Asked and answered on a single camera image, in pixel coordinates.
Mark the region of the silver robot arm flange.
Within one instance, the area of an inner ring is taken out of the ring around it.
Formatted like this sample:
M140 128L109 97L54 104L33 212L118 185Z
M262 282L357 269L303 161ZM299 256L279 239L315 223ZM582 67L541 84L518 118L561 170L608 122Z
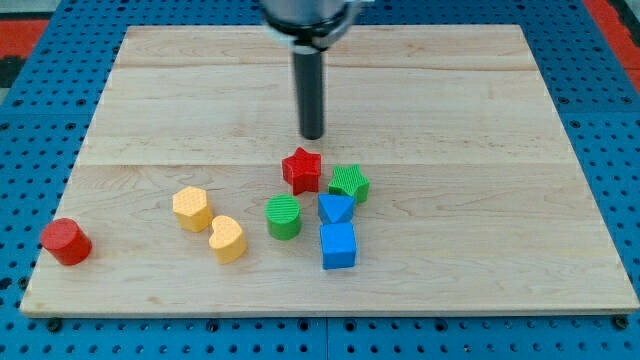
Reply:
M324 52L356 22L368 0L260 0L267 33L297 54Z

